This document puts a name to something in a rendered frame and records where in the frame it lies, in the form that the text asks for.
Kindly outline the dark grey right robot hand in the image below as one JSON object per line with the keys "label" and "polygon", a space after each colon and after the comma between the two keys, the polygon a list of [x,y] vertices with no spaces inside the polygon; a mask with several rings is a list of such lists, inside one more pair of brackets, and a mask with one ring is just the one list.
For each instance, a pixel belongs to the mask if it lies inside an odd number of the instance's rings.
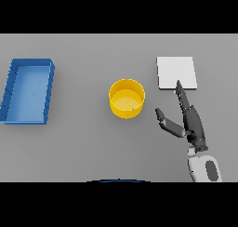
{"label": "dark grey right robot hand", "polygon": [[187,142],[195,148],[196,152],[207,151],[208,147],[205,142],[205,132],[200,115],[194,106],[189,104],[186,92],[179,80],[177,81],[176,94],[182,111],[183,125],[181,126],[171,121],[164,115],[161,109],[156,108],[155,113],[159,126],[162,130],[177,138],[186,138]]}

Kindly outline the pale square measuring scale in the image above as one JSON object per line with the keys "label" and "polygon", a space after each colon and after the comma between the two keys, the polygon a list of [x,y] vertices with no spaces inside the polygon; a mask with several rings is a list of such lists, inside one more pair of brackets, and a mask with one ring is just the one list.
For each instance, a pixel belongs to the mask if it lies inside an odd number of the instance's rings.
{"label": "pale square measuring scale", "polygon": [[192,57],[157,57],[156,65],[161,90],[175,90],[177,81],[186,90],[197,89]]}

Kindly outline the yellow bowl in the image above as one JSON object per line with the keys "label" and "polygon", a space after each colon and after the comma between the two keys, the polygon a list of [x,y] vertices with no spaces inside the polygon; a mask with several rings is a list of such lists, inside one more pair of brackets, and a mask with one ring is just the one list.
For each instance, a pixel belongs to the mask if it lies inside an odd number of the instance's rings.
{"label": "yellow bowl", "polygon": [[145,101],[145,90],[141,83],[131,78],[114,82],[108,93],[112,113],[121,119],[138,116]]}

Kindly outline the blue tray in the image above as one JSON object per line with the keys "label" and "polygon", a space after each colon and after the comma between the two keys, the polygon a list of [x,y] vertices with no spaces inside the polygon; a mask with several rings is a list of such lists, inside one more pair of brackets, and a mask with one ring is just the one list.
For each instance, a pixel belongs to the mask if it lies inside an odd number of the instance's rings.
{"label": "blue tray", "polygon": [[45,125],[54,72],[52,59],[12,59],[0,102],[0,123]]}

